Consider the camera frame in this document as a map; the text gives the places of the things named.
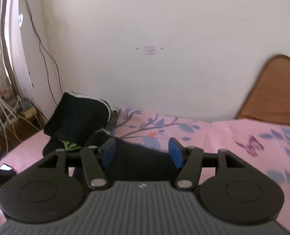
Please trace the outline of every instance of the white wall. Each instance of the white wall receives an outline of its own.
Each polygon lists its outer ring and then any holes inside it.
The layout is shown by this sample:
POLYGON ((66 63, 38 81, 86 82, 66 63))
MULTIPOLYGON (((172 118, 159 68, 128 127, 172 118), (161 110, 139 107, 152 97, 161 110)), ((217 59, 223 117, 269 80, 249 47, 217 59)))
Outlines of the white wall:
POLYGON ((42 6, 65 88, 118 107, 231 119, 266 59, 290 56, 290 0, 42 0, 42 6), (145 46, 157 54, 144 55, 145 46))
MULTIPOLYGON (((41 0, 28 0, 31 7, 33 21, 47 47, 44 30, 41 0)), ((39 41, 32 30, 31 21, 27 13, 24 0, 8 0, 5 20, 5 38, 8 45, 9 57, 14 70, 19 94, 26 97, 44 113, 48 118, 55 110, 55 103, 48 88, 47 72, 43 57, 39 50, 39 41), (18 15, 23 14, 21 28, 18 24, 18 15)), ((61 98, 55 69, 50 58, 45 54, 49 80, 57 102, 61 98)))

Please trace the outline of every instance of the pink bedsheet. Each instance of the pink bedsheet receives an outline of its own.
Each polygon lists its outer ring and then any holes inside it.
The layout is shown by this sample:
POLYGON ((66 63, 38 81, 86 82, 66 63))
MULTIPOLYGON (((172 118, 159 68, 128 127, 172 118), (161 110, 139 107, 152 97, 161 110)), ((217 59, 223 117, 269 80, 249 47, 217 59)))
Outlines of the pink bedsheet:
MULTIPOLYGON (((112 135, 134 144, 167 151, 168 140, 175 137, 183 146, 194 145, 205 152, 226 148, 280 184, 285 203, 278 222, 290 231, 290 127, 250 120, 232 120, 212 124, 122 109, 112 135)), ((42 132, 26 140, 2 163, 17 171, 38 161, 49 137, 42 132)), ((214 169, 202 170, 201 182, 214 175, 214 169)), ((0 225, 5 221, 0 211, 0 225)))

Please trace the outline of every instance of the green fabric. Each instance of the green fabric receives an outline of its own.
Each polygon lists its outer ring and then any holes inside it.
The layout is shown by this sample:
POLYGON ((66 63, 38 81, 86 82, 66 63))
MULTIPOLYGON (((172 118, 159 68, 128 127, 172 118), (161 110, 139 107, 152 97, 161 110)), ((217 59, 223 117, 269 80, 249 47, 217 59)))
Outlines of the green fabric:
POLYGON ((64 144, 66 151, 77 150, 81 148, 81 146, 78 146, 75 143, 71 143, 70 141, 66 141, 66 140, 60 140, 60 141, 64 144))

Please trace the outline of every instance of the black cable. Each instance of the black cable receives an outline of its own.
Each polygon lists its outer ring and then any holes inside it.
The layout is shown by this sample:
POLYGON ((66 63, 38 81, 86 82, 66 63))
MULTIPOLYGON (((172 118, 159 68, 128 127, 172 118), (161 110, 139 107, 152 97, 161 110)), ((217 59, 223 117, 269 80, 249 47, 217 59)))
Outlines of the black cable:
POLYGON ((5 137, 5 135, 0 133, 0 136, 4 137, 5 140, 6 140, 6 137, 7 137, 7 139, 13 144, 14 147, 16 147, 16 146, 18 146, 20 144, 20 143, 16 143, 16 142, 14 143, 7 135, 5 137))
POLYGON ((27 100, 29 101, 29 103, 31 103, 33 105, 33 107, 38 111, 38 113, 40 113, 48 122, 47 117, 34 105, 34 103, 30 99, 27 99, 27 100))
POLYGON ((53 58, 53 56, 48 52, 48 50, 44 47, 44 45, 43 45, 43 43, 42 43, 41 37, 40 37, 40 35, 38 34, 38 32, 37 32, 37 30, 36 30, 36 27, 35 27, 35 24, 34 24, 34 21, 33 21, 32 11, 31 11, 31 8, 30 8, 30 5, 29 5, 28 0, 24 0, 24 1, 25 1, 25 3, 26 3, 26 6, 27 6, 28 15, 29 15, 29 17, 30 17, 30 21, 31 21, 31 24, 32 24, 33 31, 34 31, 36 37, 39 39, 39 48, 40 48, 40 53, 41 53, 41 55, 43 56, 44 63, 45 63, 45 67, 46 67, 46 71, 47 71, 47 81, 48 81, 48 86, 49 86, 49 89, 50 89, 51 95, 52 95, 52 97, 53 97, 53 99, 54 99, 54 102, 55 102, 55 104, 57 105, 57 103, 56 103, 56 101, 55 101, 55 98, 54 98, 54 95, 53 95, 53 93, 52 93, 51 87, 50 87, 50 83, 49 83, 49 72, 48 72, 48 68, 47 68, 47 64, 46 64, 46 59, 45 59, 44 53, 43 53, 42 50, 41 50, 41 46, 42 46, 42 48, 44 49, 44 51, 48 54, 48 56, 52 59, 52 61, 55 63, 55 66, 56 66, 56 69, 57 69, 57 73, 58 73, 58 79, 59 79, 60 91, 61 91, 61 94, 63 95, 62 87, 61 87, 61 80, 60 80, 60 73, 59 73, 58 65, 57 65, 56 60, 55 60, 55 59, 53 58))
POLYGON ((47 71, 47 81, 48 81, 49 90, 50 90, 51 96, 53 97, 53 100, 54 100, 56 106, 58 106, 58 104, 57 104, 57 102, 56 102, 56 100, 55 100, 55 98, 54 98, 53 92, 52 92, 52 90, 51 90, 51 87, 50 87, 50 83, 49 83, 49 72, 48 72, 48 68, 47 68, 47 64, 46 64, 45 56, 44 56, 44 54, 43 54, 43 52, 42 52, 42 50, 41 50, 41 41, 40 41, 39 48, 40 48, 40 53, 41 53, 42 56, 43 56, 44 63, 45 63, 45 68, 46 68, 46 71, 47 71))

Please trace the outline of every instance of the wooden headboard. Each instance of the wooden headboard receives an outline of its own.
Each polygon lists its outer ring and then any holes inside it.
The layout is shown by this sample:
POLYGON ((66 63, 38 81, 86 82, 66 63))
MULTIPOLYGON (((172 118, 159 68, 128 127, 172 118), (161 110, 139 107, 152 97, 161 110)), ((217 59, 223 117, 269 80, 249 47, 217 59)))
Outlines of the wooden headboard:
POLYGON ((276 55, 263 67, 236 119, 290 125, 290 57, 276 55))

